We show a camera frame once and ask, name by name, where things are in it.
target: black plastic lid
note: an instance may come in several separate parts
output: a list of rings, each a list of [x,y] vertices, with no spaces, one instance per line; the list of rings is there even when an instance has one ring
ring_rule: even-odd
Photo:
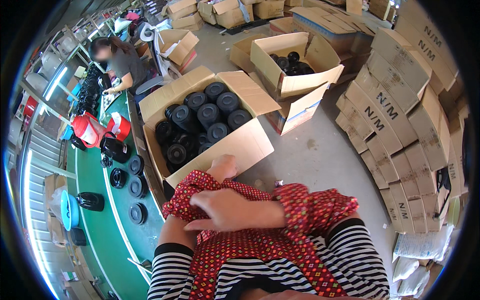
[[[187,106],[193,110],[198,111],[198,109],[207,103],[207,96],[204,93],[193,93],[187,101]]]
[[[188,122],[190,114],[190,109],[186,105],[180,105],[176,109],[173,110],[172,113],[172,121],[177,124],[182,124],[184,122]]]
[[[220,141],[229,134],[230,128],[224,123],[215,123],[207,131],[208,141],[212,144]]]
[[[140,155],[134,155],[128,163],[128,172],[132,175],[140,175],[144,170],[144,159]]]
[[[227,87],[221,82],[214,82],[209,85],[204,90],[205,95],[210,99],[211,102],[216,101],[219,95],[227,91]]]
[[[199,145],[203,145],[205,143],[208,143],[208,136],[206,133],[201,133],[198,135],[198,138],[197,138],[197,141],[198,141],[198,144]]]
[[[251,119],[252,115],[249,112],[243,109],[235,110],[228,116],[228,125],[232,128],[232,130],[235,130]]]
[[[121,189],[127,182],[127,172],[120,168],[114,168],[110,173],[110,185],[116,189]]]
[[[163,144],[172,134],[172,125],[163,121],[155,126],[155,138],[159,145]]]
[[[225,114],[229,115],[233,111],[239,109],[239,98],[236,94],[231,92],[226,92],[218,96],[216,100],[216,105],[218,108]]]
[[[147,209],[141,203],[134,203],[128,209],[128,216],[132,223],[140,225],[147,220]]]
[[[147,195],[148,186],[145,178],[133,175],[128,184],[128,192],[135,199],[141,199]]]
[[[198,148],[198,155],[202,154],[203,152],[205,152],[206,149],[210,148],[211,146],[213,146],[212,143],[205,143],[203,145],[200,146],[200,148]]]
[[[174,144],[168,149],[167,157],[172,164],[179,165],[187,158],[187,150],[180,144]]]

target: black cylinder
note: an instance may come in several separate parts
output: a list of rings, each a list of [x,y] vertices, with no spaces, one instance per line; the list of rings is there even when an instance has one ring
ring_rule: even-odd
[[[226,92],[218,96],[216,100],[216,105],[222,111],[225,117],[228,117],[233,111],[239,109],[240,102],[236,94],[231,92]]]
[[[200,148],[198,148],[198,155],[202,154],[203,152],[205,152],[206,149],[210,148],[211,146],[213,146],[212,143],[205,143],[203,145],[200,146]]]
[[[208,141],[212,144],[220,141],[230,133],[230,128],[224,123],[215,123],[207,131]]]
[[[250,121],[251,119],[252,115],[249,112],[243,109],[238,109],[228,116],[228,125],[232,130],[236,130],[238,127]]]
[[[155,138],[159,145],[164,144],[172,134],[172,125],[168,121],[163,121],[155,126]]]
[[[206,103],[208,103],[207,96],[204,93],[193,93],[188,98],[187,106],[194,112],[197,112]]]
[[[200,107],[197,112],[197,118],[205,130],[208,130],[210,126],[220,121],[220,112],[215,104],[207,103]]]
[[[186,105],[180,105],[173,110],[172,120],[180,128],[190,133],[199,133],[200,124],[192,110]]]
[[[227,86],[225,86],[223,83],[214,82],[207,85],[207,87],[204,90],[204,93],[205,95],[207,95],[210,103],[215,103],[218,96],[220,96],[221,94],[227,91],[228,91]]]
[[[180,144],[172,145],[168,149],[167,157],[173,165],[182,165],[187,158],[187,150]]]

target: hand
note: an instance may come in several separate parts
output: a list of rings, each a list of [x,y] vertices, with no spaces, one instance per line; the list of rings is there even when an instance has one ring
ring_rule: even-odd
[[[185,226],[185,230],[236,231],[285,226],[282,204],[275,201],[248,201],[230,189],[194,194],[190,205],[203,209],[210,219],[192,221]]]

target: plastic bag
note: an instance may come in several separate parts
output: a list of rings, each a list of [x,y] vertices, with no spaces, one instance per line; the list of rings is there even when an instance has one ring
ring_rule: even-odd
[[[399,234],[394,255],[442,260],[452,234],[453,225],[442,226],[440,232]]]
[[[61,209],[60,209],[60,200],[61,200],[61,193],[67,190],[67,186],[61,186],[57,188],[52,194],[52,200],[47,200],[48,204],[50,205],[50,210],[53,212],[55,217],[60,221],[63,225],[63,220],[61,219]]]
[[[398,288],[397,296],[414,295],[415,298],[423,293],[423,289],[430,279],[430,271],[425,271],[425,267],[419,267],[407,279],[402,280]]]
[[[416,269],[418,269],[420,263],[418,259],[400,257],[396,264],[395,271],[393,272],[393,282],[401,279],[407,279]]]

